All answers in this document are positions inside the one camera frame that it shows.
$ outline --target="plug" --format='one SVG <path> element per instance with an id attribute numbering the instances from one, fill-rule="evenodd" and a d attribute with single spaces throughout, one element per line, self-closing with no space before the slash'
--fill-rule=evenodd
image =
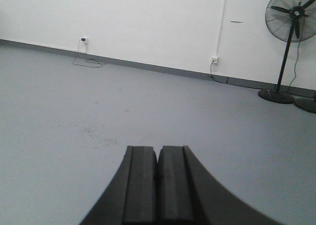
<path id="1" fill-rule="evenodd" d="M 214 63 L 214 64 L 218 64 L 218 57 L 217 57 L 217 56 L 212 57 L 212 58 L 211 58 L 211 61 L 212 61 L 212 63 Z"/>
<path id="2" fill-rule="evenodd" d="M 85 44 L 88 44 L 88 38 L 87 37 L 81 38 L 81 41 L 84 42 Z"/>

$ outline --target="black fan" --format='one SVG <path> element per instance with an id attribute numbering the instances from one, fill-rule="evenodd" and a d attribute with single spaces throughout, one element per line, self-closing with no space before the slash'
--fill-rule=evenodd
<path id="1" fill-rule="evenodd" d="M 292 104 L 294 98 L 280 92 L 287 55 L 291 42 L 301 42 L 316 34 L 316 0 L 271 0 L 266 9 L 266 24 L 272 35 L 287 45 L 276 89 L 261 90 L 258 94 L 265 100 Z"/>

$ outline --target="gray floor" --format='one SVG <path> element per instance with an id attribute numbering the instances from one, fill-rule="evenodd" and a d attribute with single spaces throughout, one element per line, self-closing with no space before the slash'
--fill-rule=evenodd
<path id="1" fill-rule="evenodd" d="M 312 225 L 315 132 L 316 115 L 256 90 L 2 45 L 0 224 L 77 225 L 127 145 L 189 145 L 249 205 Z"/>

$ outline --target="fan base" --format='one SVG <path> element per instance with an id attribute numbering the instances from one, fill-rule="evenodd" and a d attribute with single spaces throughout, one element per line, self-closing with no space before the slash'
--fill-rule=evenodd
<path id="1" fill-rule="evenodd" d="M 294 103 L 294 97 L 284 92 L 276 92 L 275 90 L 260 90 L 258 95 L 264 100 L 272 101 L 281 104 Z"/>
<path id="2" fill-rule="evenodd" d="M 294 104 L 302 110 L 316 114 L 316 101 L 314 101 L 313 99 L 296 99 Z"/>

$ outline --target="gray baseboard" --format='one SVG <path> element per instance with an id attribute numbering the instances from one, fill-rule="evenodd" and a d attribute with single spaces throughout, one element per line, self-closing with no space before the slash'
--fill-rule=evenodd
<path id="1" fill-rule="evenodd" d="M 77 52 L 73 52 L 69 50 L 43 47 L 39 45 L 31 45 L 31 44 L 25 44 L 25 43 L 13 42 L 13 41 L 7 41 L 7 40 L 0 40 L 0 45 L 26 48 L 26 49 L 54 53 L 54 54 L 59 54 L 59 55 L 69 56 L 69 57 L 77 56 L 77 58 L 81 58 L 81 59 L 92 58 L 92 59 L 95 59 L 96 61 L 105 62 L 105 63 L 113 64 L 113 65 L 120 65 L 120 66 L 144 69 L 144 70 L 155 71 L 155 72 L 160 72 L 160 73 L 167 73 L 167 74 L 172 74 L 172 75 L 177 75 L 177 76 L 213 81 L 213 79 L 210 77 L 210 74 L 206 74 L 206 73 L 168 68 L 168 67 L 162 67 L 162 66 L 145 64 L 145 63 L 131 62 L 127 60 L 107 58 L 107 57 L 85 54 L 85 53 L 77 53 Z M 275 84 L 271 84 L 271 83 L 252 81 L 252 80 L 241 79 L 241 78 L 231 78 L 231 77 L 225 77 L 225 76 L 220 76 L 220 75 L 213 75 L 213 78 L 216 81 L 223 84 L 229 84 L 229 85 L 245 87 L 245 88 L 274 89 L 276 86 Z M 297 87 L 289 88 L 288 86 L 284 86 L 284 85 L 281 86 L 280 90 L 283 92 L 287 92 L 289 94 L 302 96 L 302 97 L 311 97 L 311 98 L 313 98 L 316 93 L 315 90 L 297 88 Z"/>

